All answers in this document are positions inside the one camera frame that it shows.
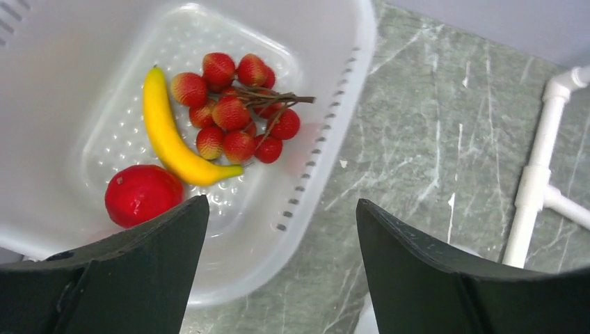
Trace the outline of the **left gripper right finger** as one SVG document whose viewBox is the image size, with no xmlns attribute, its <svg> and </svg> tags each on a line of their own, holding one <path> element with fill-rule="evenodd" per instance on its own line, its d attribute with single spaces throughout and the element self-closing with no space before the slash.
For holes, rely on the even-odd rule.
<svg viewBox="0 0 590 334">
<path fill-rule="evenodd" d="M 356 224 L 380 333 L 588 333 L 589 269 L 543 273 L 469 254 L 367 199 Z"/>
</svg>

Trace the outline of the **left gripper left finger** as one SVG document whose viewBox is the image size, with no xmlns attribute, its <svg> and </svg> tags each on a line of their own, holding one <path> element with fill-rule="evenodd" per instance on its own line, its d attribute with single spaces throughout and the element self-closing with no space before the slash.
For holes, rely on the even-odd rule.
<svg viewBox="0 0 590 334">
<path fill-rule="evenodd" d="M 1 266 L 2 333 L 178 333 L 204 244 L 206 196 L 48 257 Z"/>
</svg>

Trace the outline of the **white plastic bag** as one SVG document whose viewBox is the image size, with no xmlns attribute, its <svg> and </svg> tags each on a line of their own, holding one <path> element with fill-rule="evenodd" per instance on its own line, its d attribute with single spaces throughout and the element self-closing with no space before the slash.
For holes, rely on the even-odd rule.
<svg viewBox="0 0 590 334">
<path fill-rule="evenodd" d="M 368 292 L 364 298 L 364 305 L 360 311 L 354 334 L 379 334 L 372 298 Z"/>
</svg>

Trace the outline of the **yellow fake fruit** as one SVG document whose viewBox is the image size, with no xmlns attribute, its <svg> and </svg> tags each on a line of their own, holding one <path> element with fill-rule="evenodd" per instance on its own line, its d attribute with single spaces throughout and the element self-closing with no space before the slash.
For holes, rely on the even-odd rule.
<svg viewBox="0 0 590 334">
<path fill-rule="evenodd" d="M 214 164 L 198 156 L 184 142 L 170 105 L 164 71 L 156 65 L 149 69 L 143 82 L 143 122 L 157 158 L 181 181 L 211 186 L 243 175 L 243 166 Z"/>
</svg>

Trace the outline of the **red orange fake fruit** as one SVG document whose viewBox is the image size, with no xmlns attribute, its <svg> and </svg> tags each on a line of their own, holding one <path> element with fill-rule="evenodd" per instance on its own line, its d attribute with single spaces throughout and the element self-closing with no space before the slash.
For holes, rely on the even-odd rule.
<svg viewBox="0 0 590 334">
<path fill-rule="evenodd" d="M 235 62 L 229 54 L 210 52 L 203 56 L 199 74 L 174 75 L 170 89 L 198 130 L 195 145 L 202 158 L 272 164 L 282 154 L 284 142 L 300 131 L 301 118 L 294 106 L 315 101 L 280 93 L 275 84 L 275 71 L 256 54 Z"/>
</svg>

